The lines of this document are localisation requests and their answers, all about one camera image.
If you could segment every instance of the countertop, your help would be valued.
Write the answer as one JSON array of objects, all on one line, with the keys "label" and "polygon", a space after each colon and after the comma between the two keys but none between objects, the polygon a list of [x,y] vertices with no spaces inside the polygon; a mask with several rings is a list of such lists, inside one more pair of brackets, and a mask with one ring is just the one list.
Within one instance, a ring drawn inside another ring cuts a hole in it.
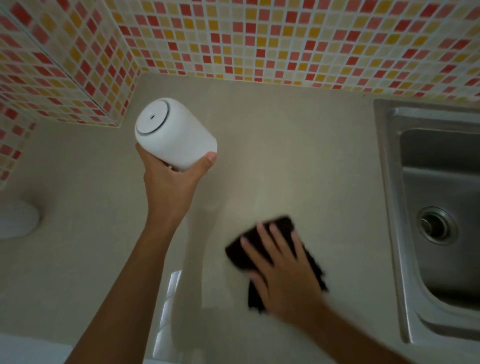
[{"label": "countertop", "polygon": [[168,251],[146,358],[331,362],[296,329],[248,310],[248,280],[224,252],[257,221],[289,214],[341,315],[417,363],[475,361],[400,339],[372,96],[157,74],[142,75],[119,130],[52,123],[32,139],[6,191],[47,214],[32,236],[0,244],[0,331],[72,345],[86,328],[144,222],[133,125],[158,97],[202,121],[218,159]]}]

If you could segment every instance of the sink drain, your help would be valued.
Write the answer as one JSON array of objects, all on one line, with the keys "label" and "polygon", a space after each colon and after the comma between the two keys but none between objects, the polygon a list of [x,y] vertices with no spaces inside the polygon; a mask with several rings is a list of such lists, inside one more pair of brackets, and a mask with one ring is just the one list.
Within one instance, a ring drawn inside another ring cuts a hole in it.
[{"label": "sink drain", "polygon": [[449,245],[458,236],[458,228],[453,217],[438,207],[426,207],[418,214],[418,227],[422,235],[432,243]]}]

